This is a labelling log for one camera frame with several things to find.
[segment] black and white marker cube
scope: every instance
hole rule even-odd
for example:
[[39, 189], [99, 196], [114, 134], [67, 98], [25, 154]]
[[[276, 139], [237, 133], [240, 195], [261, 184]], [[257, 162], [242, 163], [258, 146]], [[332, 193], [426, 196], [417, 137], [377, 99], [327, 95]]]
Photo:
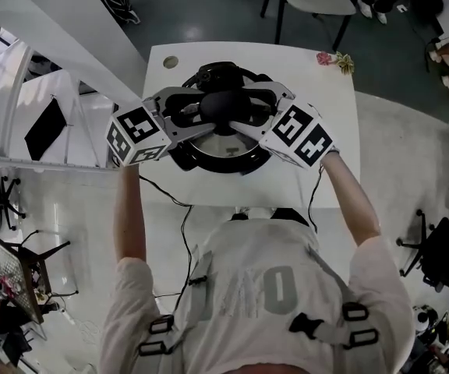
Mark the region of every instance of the black and white marker cube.
[[334, 142], [316, 110], [303, 104], [292, 105], [282, 112], [259, 144], [283, 161], [310, 169], [330, 151]]
[[158, 159], [171, 145], [144, 105], [115, 112], [108, 123], [106, 139], [124, 166]]

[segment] white floor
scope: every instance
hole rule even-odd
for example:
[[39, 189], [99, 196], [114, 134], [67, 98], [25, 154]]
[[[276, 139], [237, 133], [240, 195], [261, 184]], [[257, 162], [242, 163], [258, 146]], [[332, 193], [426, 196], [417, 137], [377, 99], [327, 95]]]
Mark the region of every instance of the white floor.
[[[357, 93], [357, 105], [361, 182], [377, 209], [396, 264], [402, 267], [408, 261], [409, 250], [398, 248], [394, 242], [397, 237], [417, 239], [419, 221], [415, 210], [423, 209], [430, 223], [449, 216], [444, 206], [449, 189], [449, 126], [362, 93]], [[28, 247], [45, 250], [70, 240], [71, 246], [48, 260], [48, 272], [55, 292], [80, 291], [65, 300], [69, 317], [59, 312], [45, 317], [43, 328], [48, 342], [35, 338], [27, 359], [53, 373], [81, 370], [88, 363], [95, 365], [115, 273], [111, 234], [116, 176], [53, 171], [38, 174], [27, 170], [19, 176], [23, 181], [19, 187], [21, 205], [30, 213], [21, 224], [21, 232], [27, 235], [34, 229], [46, 231], [34, 236]], [[178, 292], [186, 273], [186, 251], [179, 230], [186, 209], [170, 202], [146, 204], [143, 208], [154, 292]], [[232, 208], [197, 206], [186, 226], [190, 248], [203, 242], [232, 212]], [[265, 214], [257, 211], [252, 216]], [[347, 278], [355, 246], [340, 211], [314, 210], [313, 216], [319, 228], [322, 257]], [[449, 308], [449, 290], [437, 294], [422, 282], [420, 270], [414, 270], [405, 284], [415, 304], [429, 303], [439, 311]], [[170, 309], [174, 300], [167, 297], [159, 302]]]

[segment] desk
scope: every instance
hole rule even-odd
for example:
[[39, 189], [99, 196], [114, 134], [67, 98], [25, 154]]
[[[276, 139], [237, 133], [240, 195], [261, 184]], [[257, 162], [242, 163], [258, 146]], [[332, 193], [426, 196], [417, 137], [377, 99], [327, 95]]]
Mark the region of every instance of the desk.
[[18, 253], [0, 239], [0, 274], [11, 277], [13, 283], [18, 283], [21, 292], [11, 299], [35, 323], [43, 323], [43, 316], [37, 304], [37, 298], [32, 287], [32, 275], [27, 264], [22, 262]]
[[[322, 66], [318, 51], [272, 44], [203, 42], [152, 47], [143, 96], [168, 86], [181, 86], [200, 66], [232, 61], [254, 73], [265, 73], [283, 83], [297, 101], [314, 105], [338, 138], [346, 164], [359, 179], [359, 126], [351, 76], [336, 65]], [[166, 69], [163, 61], [174, 55], [179, 63]], [[140, 172], [184, 203], [205, 206], [271, 206], [306, 208], [318, 170], [304, 171], [272, 157], [246, 176], [211, 173], [200, 168], [184, 172], [170, 157], [146, 162]], [[144, 201], [164, 201], [165, 196], [142, 182]], [[324, 175], [313, 201], [315, 208], [337, 207], [334, 190]]]

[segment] white t-shirt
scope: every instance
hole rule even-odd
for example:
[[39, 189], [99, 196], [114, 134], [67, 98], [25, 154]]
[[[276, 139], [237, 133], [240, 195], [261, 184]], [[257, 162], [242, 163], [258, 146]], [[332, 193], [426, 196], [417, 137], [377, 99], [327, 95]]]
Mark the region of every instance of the white t-shirt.
[[[185, 373], [222, 374], [257, 363], [293, 365], [309, 374], [333, 372], [329, 344], [288, 331], [301, 312], [334, 325], [341, 316], [341, 291], [310, 259], [307, 245], [317, 249], [314, 234], [294, 221], [230, 221], [210, 235], [200, 251], [213, 253], [207, 305], [182, 345]], [[148, 265], [123, 259], [117, 274], [101, 343], [100, 373], [105, 374], [133, 372], [136, 347], [159, 316]], [[380, 238], [357, 249], [349, 287], [371, 317], [385, 317], [386, 328], [376, 328], [383, 330], [380, 346], [388, 372], [397, 372], [412, 348], [412, 304]], [[177, 324], [190, 307], [191, 293], [185, 292]]]

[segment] concrete floor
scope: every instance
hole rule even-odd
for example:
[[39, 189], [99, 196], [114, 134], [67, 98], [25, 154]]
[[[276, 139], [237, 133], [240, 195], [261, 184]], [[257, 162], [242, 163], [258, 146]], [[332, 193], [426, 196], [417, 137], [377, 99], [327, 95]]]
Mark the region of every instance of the concrete floor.
[[[398, 248], [397, 237], [418, 240], [415, 210], [421, 208], [430, 223], [449, 216], [445, 195], [449, 189], [449, 125], [403, 105], [364, 93], [356, 94], [361, 139], [361, 183], [380, 218], [383, 234], [398, 267], [411, 258]], [[101, 328], [109, 306], [115, 275], [112, 214], [116, 173], [84, 174], [72, 171], [36, 173], [22, 170], [15, 199], [29, 217], [19, 230], [0, 237], [15, 242], [35, 229], [27, 248], [43, 252], [65, 240], [72, 244], [47, 261], [51, 288], [80, 293], [66, 298], [67, 315], [52, 312], [43, 328], [48, 341], [34, 336], [26, 359], [47, 372], [63, 374], [96, 364]], [[178, 292], [186, 271], [186, 252], [180, 226], [186, 209], [167, 203], [144, 203], [147, 259], [154, 273], [156, 295]], [[201, 244], [210, 231], [228, 220], [233, 208], [197, 206], [186, 225], [190, 248]], [[251, 217], [265, 216], [254, 210]], [[313, 210], [319, 228], [321, 256], [344, 278], [355, 244], [339, 209]], [[440, 313], [449, 309], [449, 289], [437, 294], [413, 270], [404, 279], [415, 304], [428, 303]], [[175, 297], [158, 299], [171, 310]]]
[[[263, 0], [131, 0], [140, 25], [124, 30], [148, 59], [151, 46], [191, 41], [250, 41], [273, 43], [278, 0], [270, 0], [267, 17]], [[449, 90], [440, 81], [446, 69], [424, 64], [425, 44], [437, 36], [420, 25], [413, 13], [398, 10], [389, 24], [354, 15], [340, 50], [355, 61], [355, 89], [396, 101], [449, 123]], [[281, 43], [330, 51], [341, 17], [319, 16], [285, 6]]]

